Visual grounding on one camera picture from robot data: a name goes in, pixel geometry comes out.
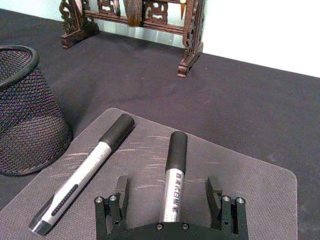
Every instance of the black table surface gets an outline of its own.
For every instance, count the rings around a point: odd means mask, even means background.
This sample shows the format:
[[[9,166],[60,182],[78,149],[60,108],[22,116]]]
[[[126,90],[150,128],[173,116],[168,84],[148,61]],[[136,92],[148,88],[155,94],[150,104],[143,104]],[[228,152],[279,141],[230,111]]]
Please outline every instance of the black table surface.
[[[0,23],[0,44],[39,53],[74,136],[114,107],[289,169],[298,238],[320,239],[319,78],[203,54],[182,79],[181,48],[101,32],[65,50],[59,21],[0,9]],[[34,176],[0,176],[0,209]]]

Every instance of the rubber mat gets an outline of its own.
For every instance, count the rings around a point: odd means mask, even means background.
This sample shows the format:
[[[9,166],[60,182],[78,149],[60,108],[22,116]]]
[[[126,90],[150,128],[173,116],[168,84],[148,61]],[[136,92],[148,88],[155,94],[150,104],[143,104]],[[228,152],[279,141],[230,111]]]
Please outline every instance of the rubber mat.
[[[124,111],[110,108],[73,140],[65,154],[35,177],[1,212],[0,239],[43,239],[28,224],[75,171]],[[132,115],[136,127],[46,235],[48,240],[96,238],[94,199],[115,192],[129,177],[127,223],[156,223],[165,181],[170,135],[175,129]],[[205,182],[217,176],[223,193],[246,199],[249,239],[297,239],[297,178],[289,170],[188,135],[181,221],[210,226]]]

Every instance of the black wire mesh cup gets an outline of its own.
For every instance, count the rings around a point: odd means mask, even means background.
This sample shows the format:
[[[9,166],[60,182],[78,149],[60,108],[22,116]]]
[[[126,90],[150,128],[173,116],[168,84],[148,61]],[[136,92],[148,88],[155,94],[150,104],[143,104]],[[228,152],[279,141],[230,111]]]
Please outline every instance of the black wire mesh cup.
[[[73,138],[55,97],[26,46],[0,46],[0,173],[38,172],[67,150]]]

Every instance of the carved wooden frame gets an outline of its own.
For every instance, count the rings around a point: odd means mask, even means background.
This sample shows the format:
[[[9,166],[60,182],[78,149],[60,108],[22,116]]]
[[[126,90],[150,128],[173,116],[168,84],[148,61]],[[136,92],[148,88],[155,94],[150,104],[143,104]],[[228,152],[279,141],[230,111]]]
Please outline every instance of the carved wooden frame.
[[[62,14],[65,34],[61,42],[65,49],[72,47],[92,35],[99,33],[94,19],[126,24],[126,17],[117,16],[113,0],[96,0],[98,12],[91,11],[89,0],[81,0],[82,12],[76,0],[61,0],[59,10]],[[184,56],[178,67],[178,77],[185,78],[203,51],[202,31],[204,23],[204,6],[206,0],[187,0],[184,26],[168,24],[168,3],[179,4],[180,0],[143,0],[142,22],[140,27],[183,36]]]

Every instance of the screw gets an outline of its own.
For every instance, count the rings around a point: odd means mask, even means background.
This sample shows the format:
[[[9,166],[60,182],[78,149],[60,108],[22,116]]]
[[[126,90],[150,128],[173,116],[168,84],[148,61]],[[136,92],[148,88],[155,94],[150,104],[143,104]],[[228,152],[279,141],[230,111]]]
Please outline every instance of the screw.
[[[103,200],[102,197],[98,196],[98,197],[95,199],[95,202],[99,204],[99,203],[102,202],[102,200]]]
[[[164,226],[161,223],[158,223],[156,225],[156,229],[158,229],[158,230],[162,230],[163,228],[164,228]]]
[[[187,223],[182,223],[182,229],[187,230],[189,228],[189,225]]]
[[[112,195],[109,199],[110,201],[114,202],[117,199],[117,197],[115,195]]]
[[[238,197],[238,199],[236,200],[238,203],[243,204],[245,203],[245,200],[242,197]]]
[[[229,202],[229,201],[230,201],[230,197],[228,197],[227,195],[225,195],[225,196],[223,197],[223,200],[225,200],[226,202]]]

